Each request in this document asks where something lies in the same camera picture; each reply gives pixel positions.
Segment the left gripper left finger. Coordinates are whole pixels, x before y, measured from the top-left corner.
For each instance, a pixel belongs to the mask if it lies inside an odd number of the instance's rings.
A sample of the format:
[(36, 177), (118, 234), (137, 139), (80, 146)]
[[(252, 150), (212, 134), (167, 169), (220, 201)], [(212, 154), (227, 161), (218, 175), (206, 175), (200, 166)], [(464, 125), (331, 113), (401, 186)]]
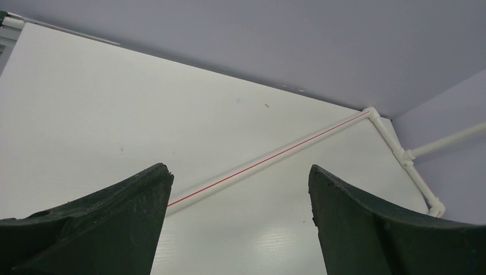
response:
[(1, 273), (150, 274), (173, 181), (157, 163), (74, 201), (1, 220)]

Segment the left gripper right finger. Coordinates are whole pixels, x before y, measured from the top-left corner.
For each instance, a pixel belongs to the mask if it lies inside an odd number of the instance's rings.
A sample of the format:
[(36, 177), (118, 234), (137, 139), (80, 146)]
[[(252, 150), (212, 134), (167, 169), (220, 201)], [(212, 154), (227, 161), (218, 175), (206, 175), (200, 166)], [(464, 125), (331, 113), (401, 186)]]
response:
[(313, 221), (328, 274), (484, 274), (485, 226), (421, 214), (313, 165)]

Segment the white PVC pipe frame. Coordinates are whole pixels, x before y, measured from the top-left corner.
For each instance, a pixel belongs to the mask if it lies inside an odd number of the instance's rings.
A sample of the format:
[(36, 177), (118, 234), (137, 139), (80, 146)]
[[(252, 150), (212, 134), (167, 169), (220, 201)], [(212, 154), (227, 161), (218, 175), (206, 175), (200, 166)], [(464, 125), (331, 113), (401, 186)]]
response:
[(225, 171), (221, 175), (208, 179), (204, 182), (205, 185), (203, 187), (199, 187), (195, 191), (191, 191), (187, 195), (183, 195), (181, 198), (175, 198), (169, 202), (167, 205), (166, 216), (170, 216), (187, 207), (190, 207), (206, 199), (207, 197), (260, 172), (261, 170), (264, 170), (267, 167), (270, 167), (364, 120), (370, 121), (381, 136), (382, 140), (388, 146), (389, 150), (394, 155), (396, 161), (406, 171), (411, 181), (418, 187), (429, 206), (428, 215), (436, 218), (442, 217), (445, 214), (445, 205), (424, 181), (422, 176), (415, 168), (413, 161), (419, 156), (439, 151), (455, 143), (485, 133), (485, 123), (478, 123), (460, 132), (456, 132), (436, 141), (430, 142), (424, 146), (405, 150), (401, 146), (391, 124), (385, 124), (384, 118), (382, 118), (378, 111), (373, 107), (365, 108), (363, 111), (338, 121), (337, 123), (321, 129), (316, 133), (291, 142), (290, 144), (280, 147), (263, 156), (257, 157), (255, 160), (251, 160), (240, 166)]

